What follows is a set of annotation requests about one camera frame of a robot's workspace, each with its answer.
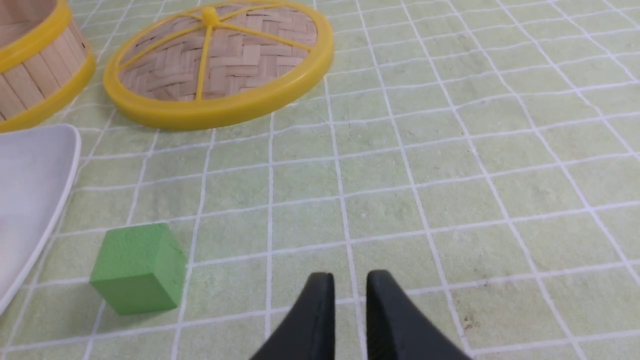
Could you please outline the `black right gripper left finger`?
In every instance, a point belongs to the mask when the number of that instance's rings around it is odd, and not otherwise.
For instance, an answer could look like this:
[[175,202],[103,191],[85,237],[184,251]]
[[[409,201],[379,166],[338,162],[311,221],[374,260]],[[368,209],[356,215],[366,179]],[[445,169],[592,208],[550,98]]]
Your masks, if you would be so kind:
[[311,273],[282,322],[253,360],[333,360],[336,353],[334,276]]

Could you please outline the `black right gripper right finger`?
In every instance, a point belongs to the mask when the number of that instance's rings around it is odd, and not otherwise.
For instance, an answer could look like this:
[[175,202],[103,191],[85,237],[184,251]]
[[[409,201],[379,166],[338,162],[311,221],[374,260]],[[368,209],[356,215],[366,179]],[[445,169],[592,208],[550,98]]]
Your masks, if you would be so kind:
[[410,300],[392,274],[366,277],[366,348],[370,360],[468,360]]

